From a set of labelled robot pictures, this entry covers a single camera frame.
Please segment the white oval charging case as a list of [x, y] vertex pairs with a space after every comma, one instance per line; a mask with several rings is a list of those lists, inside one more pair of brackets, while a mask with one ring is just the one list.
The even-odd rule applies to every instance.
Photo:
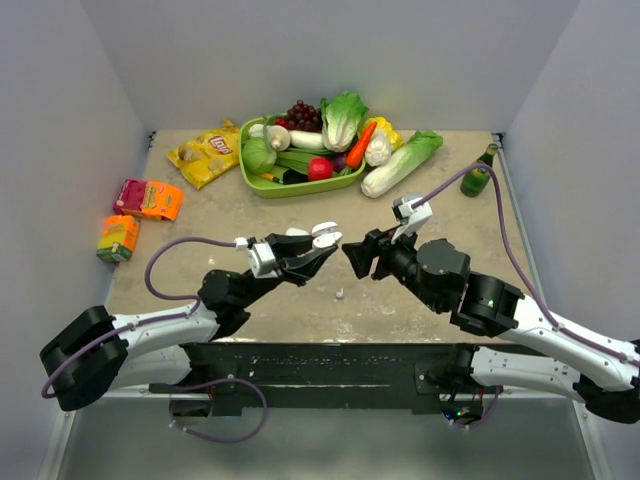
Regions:
[[307, 236], [308, 232], [303, 229], [290, 227], [286, 230], [285, 234], [287, 236]]

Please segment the small white case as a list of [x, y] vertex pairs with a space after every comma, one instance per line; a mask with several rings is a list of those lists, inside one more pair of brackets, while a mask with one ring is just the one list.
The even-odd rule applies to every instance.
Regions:
[[311, 230], [311, 236], [313, 238], [312, 248], [323, 249], [338, 245], [343, 234], [336, 222], [328, 221], [315, 225]]

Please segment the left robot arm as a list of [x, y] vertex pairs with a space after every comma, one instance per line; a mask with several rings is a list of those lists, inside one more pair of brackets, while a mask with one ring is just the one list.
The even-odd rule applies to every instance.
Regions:
[[42, 397], [75, 411], [129, 386], [200, 390], [207, 368], [189, 358], [187, 345], [236, 333], [250, 317], [249, 306], [283, 283], [305, 285], [341, 238], [334, 222], [309, 232], [290, 228], [262, 239], [238, 237], [229, 246], [246, 254], [248, 270], [209, 271], [197, 293], [175, 296], [177, 308], [130, 315], [113, 315], [103, 305], [84, 310], [40, 351], [48, 375]]

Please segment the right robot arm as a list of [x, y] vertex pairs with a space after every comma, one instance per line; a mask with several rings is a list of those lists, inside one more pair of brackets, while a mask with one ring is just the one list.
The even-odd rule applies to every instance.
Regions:
[[524, 348], [514, 354], [459, 344], [451, 362], [425, 380], [451, 392], [512, 386], [553, 393], [621, 424], [639, 420], [639, 344], [594, 333], [567, 319], [548, 319], [536, 300], [496, 277], [474, 272], [467, 254], [446, 239], [415, 244], [373, 230], [342, 250], [357, 278], [394, 277], [429, 310], [447, 313], [460, 330]]

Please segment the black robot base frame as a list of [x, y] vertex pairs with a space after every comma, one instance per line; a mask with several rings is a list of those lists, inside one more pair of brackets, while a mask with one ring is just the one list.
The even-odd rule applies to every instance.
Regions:
[[450, 396], [497, 392], [471, 376], [471, 344], [201, 343], [190, 372], [154, 394], [206, 394], [217, 416], [244, 408], [408, 410], [438, 414]]

